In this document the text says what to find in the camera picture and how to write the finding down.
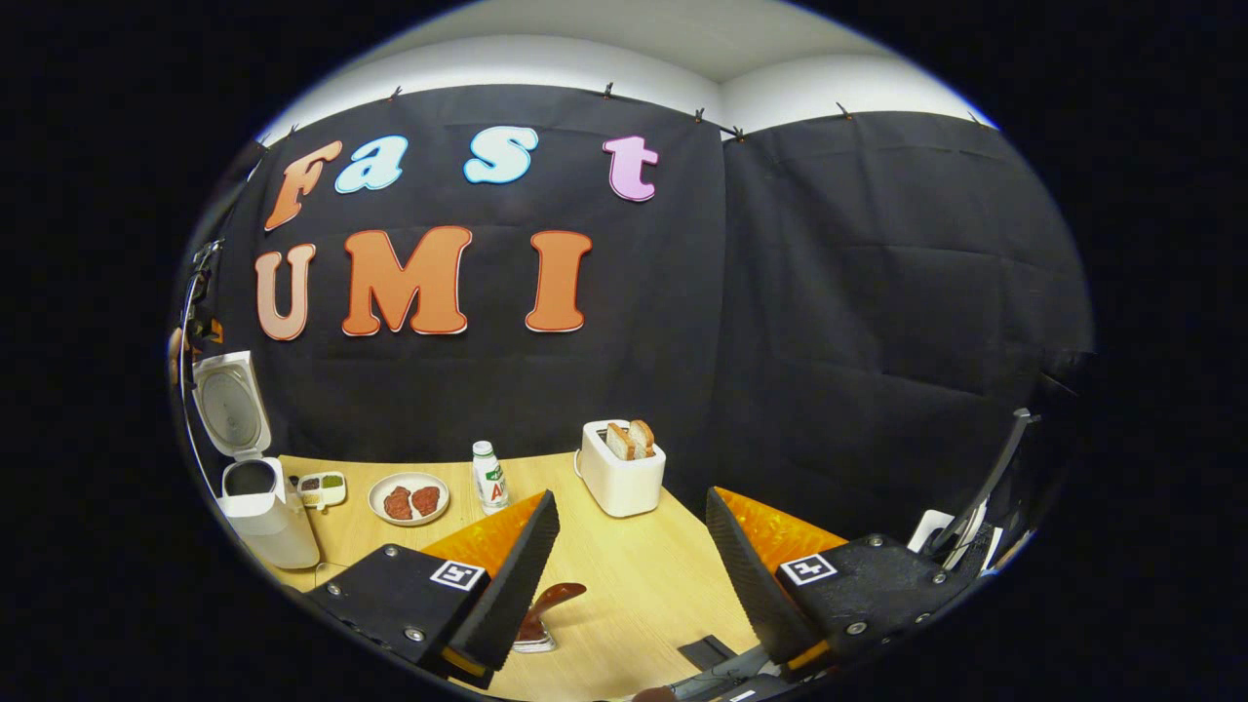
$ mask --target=small tray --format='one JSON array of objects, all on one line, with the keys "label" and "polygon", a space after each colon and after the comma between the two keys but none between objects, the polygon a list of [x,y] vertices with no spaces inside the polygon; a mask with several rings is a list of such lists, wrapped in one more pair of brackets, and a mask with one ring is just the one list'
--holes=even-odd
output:
[{"label": "small tray", "polygon": [[[336,478],[339,481],[339,485],[324,487],[324,478],[327,477]],[[347,498],[347,478],[338,471],[308,473],[306,476],[298,476],[298,482],[295,485],[295,490],[300,493],[300,500],[303,501],[305,507],[321,510],[323,512],[326,507],[341,505]]]},{"label": "small tray", "polygon": [[[408,490],[408,492],[413,493],[422,487],[437,487],[438,506],[423,517],[416,507],[412,507],[412,516],[414,518],[396,520],[386,513],[386,498],[389,497],[389,493],[394,492],[394,488],[398,486],[403,486]],[[412,498],[408,497],[408,505],[411,505],[411,502]],[[372,508],[374,515],[396,526],[418,526],[432,522],[433,520],[441,517],[442,512],[447,511],[447,505],[449,503],[451,491],[447,488],[447,483],[442,482],[436,476],[431,476],[429,473],[394,473],[377,481],[377,485],[368,491],[368,507]]]}]

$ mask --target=orange letter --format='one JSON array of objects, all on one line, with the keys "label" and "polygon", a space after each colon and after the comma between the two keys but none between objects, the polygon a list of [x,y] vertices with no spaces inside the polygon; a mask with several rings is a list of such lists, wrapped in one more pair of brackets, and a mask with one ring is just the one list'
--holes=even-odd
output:
[{"label": "orange letter", "polygon": [[271,339],[290,341],[303,334],[308,321],[308,261],[316,256],[316,246],[300,244],[291,249],[286,260],[291,262],[291,314],[277,314],[277,266],[282,255],[271,251],[256,259],[256,314],[260,316],[260,329]]},{"label": "orange letter", "polygon": [[538,250],[538,299],[524,326],[533,331],[577,331],[585,315],[577,309],[580,257],[594,242],[574,231],[539,231],[530,240]]},{"label": "orange letter", "polygon": [[282,190],[277,192],[273,214],[268,215],[268,221],[265,222],[265,231],[273,231],[300,214],[300,209],[303,207],[300,205],[300,194],[312,192],[317,179],[321,177],[321,169],[324,166],[321,161],[334,160],[339,151],[342,151],[342,142],[334,141],[286,166],[283,174],[286,179],[282,180]]},{"label": "orange letter", "polygon": [[371,336],[381,329],[373,315],[373,299],[391,331],[398,332],[403,317],[421,294],[412,317],[419,334],[459,334],[468,319],[459,314],[459,256],[472,244],[472,232],[457,226],[433,227],[421,237],[407,266],[399,266],[389,235],[361,231],[343,245],[351,254],[351,301],[342,322],[347,336]]}]

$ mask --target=metal rod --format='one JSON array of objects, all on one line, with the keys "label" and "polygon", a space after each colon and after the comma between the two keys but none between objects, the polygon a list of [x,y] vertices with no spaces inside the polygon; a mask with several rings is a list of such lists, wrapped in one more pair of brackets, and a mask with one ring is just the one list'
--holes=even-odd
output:
[{"label": "metal rod", "polygon": [[1018,448],[1018,442],[1022,441],[1022,433],[1026,431],[1027,425],[1032,422],[1031,411],[1026,407],[1015,410],[1013,412],[1015,423],[1010,430],[1010,437],[1006,440],[1005,446],[1001,447],[1001,453],[997,456],[997,463],[992,467],[992,473],[988,475],[988,480],[983,482],[980,487],[978,493],[971,500],[971,503],[962,510],[962,513],[957,516],[952,522],[940,532],[936,538],[931,540],[929,545],[922,550],[924,556],[931,556],[940,551],[945,542],[950,540],[951,536],[966,528],[971,517],[975,516],[975,511],[978,510],[980,505],[987,500],[988,495],[997,487],[997,482],[1001,481],[1001,476],[1005,475],[1006,468],[1013,462],[1015,451]]},{"label": "metal rod", "polygon": [[[208,256],[205,256],[201,265],[207,260]],[[200,466],[200,475],[203,476],[203,485],[208,488],[208,495],[213,495],[212,481],[208,480],[208,472],[203,470],[203,460],[200,458],[200,450],[195,446],[195,432],[191,431],[191,413],[186,408],[186,347],[191,344],[186,324],[191,319],[191,296],[195,294],[195,285],[198,280],[200,266],[191,274],[191,282],[186,289],[186,304],[182,305],[182,339],[177,344],[177,391],[181,398],[180,403],[182,405],[182,423],[186,426],[186,438],[191,445],[191,453],[195,456],[195,463]]]}]

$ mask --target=pink letter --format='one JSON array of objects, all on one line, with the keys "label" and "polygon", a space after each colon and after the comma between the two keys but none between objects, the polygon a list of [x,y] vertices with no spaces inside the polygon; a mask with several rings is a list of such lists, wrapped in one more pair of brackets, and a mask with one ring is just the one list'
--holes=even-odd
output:
[{"label": "pink letter", "polygon": [[308,321],[308,261],[314,256],[312,244],[300,244],[286,255],[291,262],[291,314],[285,317],[277,312],[276,300],[277,266],[282,265],[282,255],[270,251],[256,259],[256,314],[260,329],[270,339],[290,341],[303,334]]},{"label": "pink letter", "polygon": [[613,139],[603,144],[603,151],[612,155],[612,190],[625,200],[644,202],[654,197],[654,186],[641,182],[641,164],[659,162],[659,155],[645,147],[640,136]]}]

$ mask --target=white plate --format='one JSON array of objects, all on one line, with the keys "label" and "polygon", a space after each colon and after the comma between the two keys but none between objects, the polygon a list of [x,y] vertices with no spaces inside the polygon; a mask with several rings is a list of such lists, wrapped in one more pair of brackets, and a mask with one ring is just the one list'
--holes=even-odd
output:
[{"label": "white plate", "polygon": [[[398,486],[406,487],[409,492],[416,492],[422,487],[434,486],[438,488],[438,507],[429,512],[429,516],[422,517],[421,512],[412,507],[412,515],[414,520],[396,520],[394,517],[386,513],[386,498],[389,497],[391,492]],[[447,490],[447,483],[442,482],[429,473],[394,473],[392,476],[386,476],[377,481],[377,485],[368,491],[368,506],[373,510],[373,513],[378,517],[386,520],[387,522],[397,526],[417,526],[442,516],[442,512],[447,511],[447,505],[451,503],[451,491]]]}]

